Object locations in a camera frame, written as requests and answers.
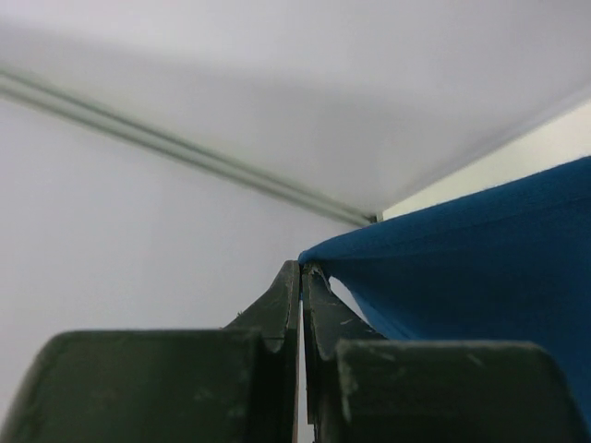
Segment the blue t shirt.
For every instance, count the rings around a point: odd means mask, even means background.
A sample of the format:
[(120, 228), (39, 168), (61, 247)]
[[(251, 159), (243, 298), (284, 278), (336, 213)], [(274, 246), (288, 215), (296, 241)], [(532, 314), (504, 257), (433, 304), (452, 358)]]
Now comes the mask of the blue t shirt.
[(326, 240), (299, 256), (395, 340), (545, 348), (590, 411), (586, 157)]

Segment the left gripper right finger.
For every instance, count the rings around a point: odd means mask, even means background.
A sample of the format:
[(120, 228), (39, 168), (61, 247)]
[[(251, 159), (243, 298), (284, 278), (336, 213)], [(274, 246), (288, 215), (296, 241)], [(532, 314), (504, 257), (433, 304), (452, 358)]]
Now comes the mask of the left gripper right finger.
[(520, 341), (389, 340), (302, 269), (308, 421), (318, 442), (585, 442), (564, 374)]

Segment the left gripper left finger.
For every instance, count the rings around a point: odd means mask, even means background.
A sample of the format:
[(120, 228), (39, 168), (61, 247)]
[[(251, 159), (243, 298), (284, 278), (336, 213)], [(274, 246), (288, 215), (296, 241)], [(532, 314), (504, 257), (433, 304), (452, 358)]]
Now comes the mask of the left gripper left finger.
[(300, 268), (221, 329), (77, 330), (30, 365), (5, 442), (294, 442)]

